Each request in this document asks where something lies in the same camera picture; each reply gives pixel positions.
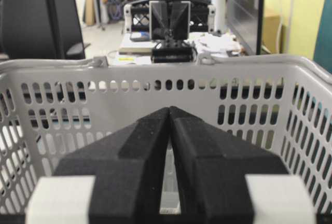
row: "black monitor frame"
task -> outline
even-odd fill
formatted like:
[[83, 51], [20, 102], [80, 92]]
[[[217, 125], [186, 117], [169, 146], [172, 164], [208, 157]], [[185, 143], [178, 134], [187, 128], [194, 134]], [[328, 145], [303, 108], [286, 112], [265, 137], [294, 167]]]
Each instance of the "black monitor frame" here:
[[257, 28], [257, 45], [256, 50], [252, 50], [246, 40], [241, 36], [237, 29], [232, 25], [227, 16], [227, 26], [230, 28], [233, 34], [237, 37], [240, 44], [244, 47], [245, 52], [248, 55], [259, 55], [261, 54], [262, 46], [262, 31], [263, 31], [263, 20], [264, 20], [264, 0], [258, 0], [258, 28]]

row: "white plastic basket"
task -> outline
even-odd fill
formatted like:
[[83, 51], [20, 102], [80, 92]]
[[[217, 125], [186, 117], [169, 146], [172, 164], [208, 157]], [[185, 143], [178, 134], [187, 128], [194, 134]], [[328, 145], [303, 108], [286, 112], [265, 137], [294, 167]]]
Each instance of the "white plastic basket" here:
[[[304, 179], [316, 210], [331, 213], [331, 84], [315, 63], [285, 55], [216, 65], [3, 63], [0, 213], [23, 212], [37, 179], [65, 154], [172, 105], [279, 154]], [[165, 191], [176, 190], [174, 174], [168, 163]]]

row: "floor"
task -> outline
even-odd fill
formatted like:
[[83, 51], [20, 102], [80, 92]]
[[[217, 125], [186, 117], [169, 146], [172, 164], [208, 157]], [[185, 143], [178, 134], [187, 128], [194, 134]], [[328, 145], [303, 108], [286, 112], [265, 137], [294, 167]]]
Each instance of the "floor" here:
[[91, 45], [86, 48], [86, 58], [91, 59], [98, 56], [107, 56], [109, 53], [119, 49], [123, 37], [124, 22], [105, 25], [105, 30], [97, 25], [82, 28], [84, 43]]

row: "white cylinder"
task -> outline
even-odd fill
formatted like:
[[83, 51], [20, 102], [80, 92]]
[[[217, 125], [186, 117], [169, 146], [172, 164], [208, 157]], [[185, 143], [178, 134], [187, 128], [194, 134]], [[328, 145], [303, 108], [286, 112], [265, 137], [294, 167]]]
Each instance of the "white cylinder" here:
[[216, 7], [214, 32], [226, 33], [226, 0], [211, 0], [211, 3]]

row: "black office chair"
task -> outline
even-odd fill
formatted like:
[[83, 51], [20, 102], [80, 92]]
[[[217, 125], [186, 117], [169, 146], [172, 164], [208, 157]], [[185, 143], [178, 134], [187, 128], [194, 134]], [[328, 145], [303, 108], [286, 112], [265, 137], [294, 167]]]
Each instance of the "black office chair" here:
[[0, 15], [10, 59], [85, 59], [75, 0], [2, 0]]

